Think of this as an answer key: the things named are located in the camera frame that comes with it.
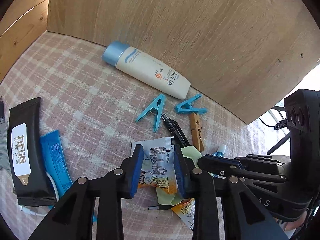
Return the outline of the right human hand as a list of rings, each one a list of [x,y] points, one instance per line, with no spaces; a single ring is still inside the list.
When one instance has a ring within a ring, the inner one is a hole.
[[[307,211],[304,211],[298,220],[296,220],[294,222],[286,222],[283,230],[284,231],[291,231],[291,230],[295,230],[296,228],[300,227],[305,222],[306,215],[307,215]]]

